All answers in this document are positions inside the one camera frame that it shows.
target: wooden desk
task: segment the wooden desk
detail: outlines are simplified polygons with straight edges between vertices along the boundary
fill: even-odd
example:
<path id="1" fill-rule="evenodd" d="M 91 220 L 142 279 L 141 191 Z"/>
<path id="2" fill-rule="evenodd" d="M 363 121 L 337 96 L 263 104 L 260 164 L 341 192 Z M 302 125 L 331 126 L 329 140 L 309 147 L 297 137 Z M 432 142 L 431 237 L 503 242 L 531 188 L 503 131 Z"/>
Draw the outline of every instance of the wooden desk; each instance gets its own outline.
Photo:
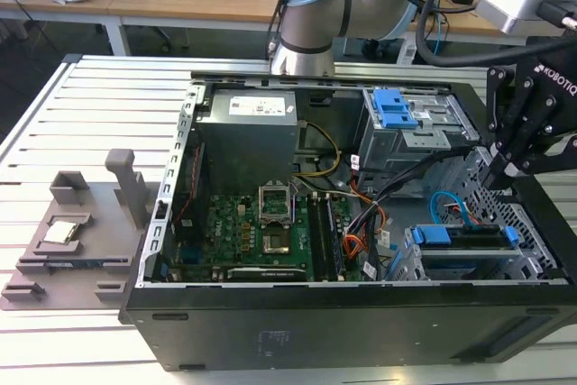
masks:
<path id="1" fill-rule="evenodd" d="M 108 13 L 267 23 L 277 0 L 113 0 Z"/>
<path id="2" fill-rule="evenodd" d="M 124 25 L 264 31 L 277 0 L 88 0 L 59 5 L 19 0 L 38 21 L 103 24 L 115 55 L 130 55 Z M 443 0 L 443 5 L 452 5 Z M 26 19 L 14 0 L 0 0 L 0 17 Z M 451 15 L 448 41 L 523 44 L 475 13 Z"/>

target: cable connector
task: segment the cable connector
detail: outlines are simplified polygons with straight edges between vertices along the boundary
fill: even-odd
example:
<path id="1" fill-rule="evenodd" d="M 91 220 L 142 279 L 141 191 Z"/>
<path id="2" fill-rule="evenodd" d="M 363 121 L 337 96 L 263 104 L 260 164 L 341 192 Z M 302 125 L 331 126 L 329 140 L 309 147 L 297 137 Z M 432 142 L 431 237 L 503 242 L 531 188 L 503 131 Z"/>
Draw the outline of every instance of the cable connector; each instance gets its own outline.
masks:
<path id="1" fill-rule="evenodd" d="M 546 22 L 560 29 L 562 28 L 571 29 L 570 27 L 568 27 L 568 25 L 571 25 L 571 23 L 569 22 L 574 22 L 572 18 L 573 13 L 554 2 L 549 1 L 541 2 L 541 4 L 537 7 L 536 14 L 542 19 L 544 19 Z"/>
<path id="2" fill-rule="evenodd" d="M 570 31 L 577 32 L 577 20 L 572 17 L 565 17 L 561 20 L 563 27 Z"/>

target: yellow cable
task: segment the yellow cable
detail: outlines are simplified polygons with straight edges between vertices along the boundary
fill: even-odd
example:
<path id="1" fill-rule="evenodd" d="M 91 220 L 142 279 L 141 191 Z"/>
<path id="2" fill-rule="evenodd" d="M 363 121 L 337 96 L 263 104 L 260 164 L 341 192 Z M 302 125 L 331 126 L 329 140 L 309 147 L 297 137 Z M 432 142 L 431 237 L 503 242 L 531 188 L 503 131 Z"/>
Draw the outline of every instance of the yellow cable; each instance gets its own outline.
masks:
<path id="1" fill-rule="evenodd" d="M 330 169 L 323 171 L 311 171 L 306 173 L 295 173 L 295 176 L 302 176 L 304 178 L 322 178 L 323 176 L 330 175 L 336 170 L 337 167 L 339 167 L 339 164 L 341 163 L 341 150 L 336 145 L 336 142 L 333 140 L 333 138 L 323 128 L 317 124 L 313 124 L 312 122 L 307 122 L 307 124 L 316 128 L 333 145 L 336 159 L 334 160 L 334 164 Z"/>

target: motherboard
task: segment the motherboard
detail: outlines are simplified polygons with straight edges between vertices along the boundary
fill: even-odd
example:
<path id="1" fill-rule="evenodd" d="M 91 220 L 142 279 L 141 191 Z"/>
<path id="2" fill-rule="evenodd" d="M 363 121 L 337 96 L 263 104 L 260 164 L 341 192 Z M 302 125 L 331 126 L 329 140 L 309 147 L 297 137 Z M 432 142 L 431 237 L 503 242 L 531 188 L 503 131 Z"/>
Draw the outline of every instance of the motherboard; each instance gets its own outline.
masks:
<path id="1" fill-rule="evenodd" d="M 359 280 L 356 262 L 343 262 L 350 222 L 343 197 L 213 195 L 204 239 L 178 239 L 171 274 L 198 282 Z"/>

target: aluminum extrusion table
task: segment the aluminum extrusion table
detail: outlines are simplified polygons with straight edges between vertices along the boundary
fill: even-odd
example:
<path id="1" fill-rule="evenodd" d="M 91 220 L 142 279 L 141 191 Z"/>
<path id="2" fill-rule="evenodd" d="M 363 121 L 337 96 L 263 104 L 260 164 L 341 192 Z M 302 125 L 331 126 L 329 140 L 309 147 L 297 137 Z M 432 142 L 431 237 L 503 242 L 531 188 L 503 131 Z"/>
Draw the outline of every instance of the aluminum extrusion table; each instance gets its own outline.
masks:
<path id="1" fill-rule="evenodd" d="M 58 170 L 114 181 L 112 147 L 135 150 L 137 170 L 160 181 L 189 74 L 264 71 L 253 60 L 85 56 L 63 63 L 0 146 L 0 287 L 9 280 L 50 200 Z M 338 64 L 356 78 L 461 81 L 484 96 L 483 69 Z M 540 177 L 577 229 L 577 173 Z M 144 384 L 531 384 L 577 383 L 577 326 L 565 328 L 503 364 L 303 371 L 166 373 L 133 326 L 116 311 L 0 312 L 0 383 Z"/>

